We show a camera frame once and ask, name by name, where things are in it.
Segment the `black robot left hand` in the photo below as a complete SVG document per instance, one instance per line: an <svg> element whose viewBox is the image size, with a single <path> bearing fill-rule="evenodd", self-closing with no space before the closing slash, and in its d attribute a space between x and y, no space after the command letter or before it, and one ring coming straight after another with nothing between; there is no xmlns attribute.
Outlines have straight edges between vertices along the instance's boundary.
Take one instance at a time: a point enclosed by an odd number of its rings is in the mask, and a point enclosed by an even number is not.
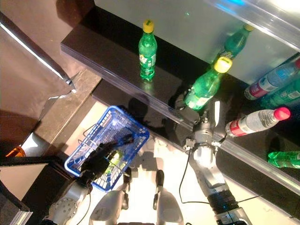
<svg viewBox="0 0 300 225"><path fill-rule="evenodd" d="M92 151L81 166L79 182L87 188L91 183L100 178L110 165L113 155L118 147L117 141L101 143Z"/></svg>

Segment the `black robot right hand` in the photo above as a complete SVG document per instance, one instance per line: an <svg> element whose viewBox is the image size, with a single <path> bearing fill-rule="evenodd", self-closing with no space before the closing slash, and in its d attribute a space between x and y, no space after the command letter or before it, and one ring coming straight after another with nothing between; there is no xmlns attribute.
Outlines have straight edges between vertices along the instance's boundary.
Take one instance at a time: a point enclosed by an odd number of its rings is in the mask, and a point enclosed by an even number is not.
<svg viewBox="0 0 300 225"><path fill-rule="evenodd" d="M183 119L191 122L192 127L196 124L207 124L214 130L221 118L221 102L213 97L202 109L195 111L184 103L184 95L180 94L175 100L175 110Z"/></svg>

